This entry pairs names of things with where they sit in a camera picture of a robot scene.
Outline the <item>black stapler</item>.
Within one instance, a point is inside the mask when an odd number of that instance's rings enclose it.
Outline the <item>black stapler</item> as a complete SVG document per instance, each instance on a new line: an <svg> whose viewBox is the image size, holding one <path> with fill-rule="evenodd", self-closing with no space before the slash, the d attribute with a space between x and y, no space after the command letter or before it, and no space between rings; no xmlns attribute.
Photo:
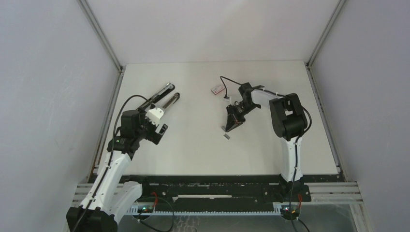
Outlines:
<svg viewBox="0 0 410 232"><path fill-rule="evenodd" d="M139 106L139 108L147 109L150 105L159 102L166 95L171 93L175 89L175 85L172 83L166 84L162 89L155 93L151 98L149 98L145 103Z"/></svg>

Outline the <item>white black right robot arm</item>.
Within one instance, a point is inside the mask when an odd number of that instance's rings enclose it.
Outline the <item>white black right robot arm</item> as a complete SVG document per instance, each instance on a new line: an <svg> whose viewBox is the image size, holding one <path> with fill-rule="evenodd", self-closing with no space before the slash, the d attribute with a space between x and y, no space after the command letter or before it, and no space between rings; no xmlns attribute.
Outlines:
<svg viewBox="0 0 410 232"><path fill-rule="evenodd" d="M298 187L292 183L299 181L301 171L301 141L310 129L311 116L302 106L296 93L279 94L266 90L263 86L253 87L250 83L241 84L238 89L242 100L226 106L227 121L223 127L230 132L246 122L245 115L262 106L270 110L272 127L275 135L282 141L281 180L285 182L279 188L280 197L292 201L298 196Z"/></svg>

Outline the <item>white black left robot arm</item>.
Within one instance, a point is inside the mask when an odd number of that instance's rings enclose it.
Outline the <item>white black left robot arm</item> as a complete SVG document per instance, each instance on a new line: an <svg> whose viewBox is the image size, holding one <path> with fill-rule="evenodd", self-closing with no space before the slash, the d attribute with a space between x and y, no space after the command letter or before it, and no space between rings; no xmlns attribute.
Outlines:
<svg viewBox="0 0 410 232"><path fill-rule="evenodd" d="M103 170L97 175L88 194L77 207L70 207L66 219L71 232L116 232L118 225L134 201L150 198L151 188L128 181L115 193L121 177L130 165L142 140L158 144L168 126L157 128L165 110L153 107L128 110L116 119L120 126L108 143Z"/></svg>

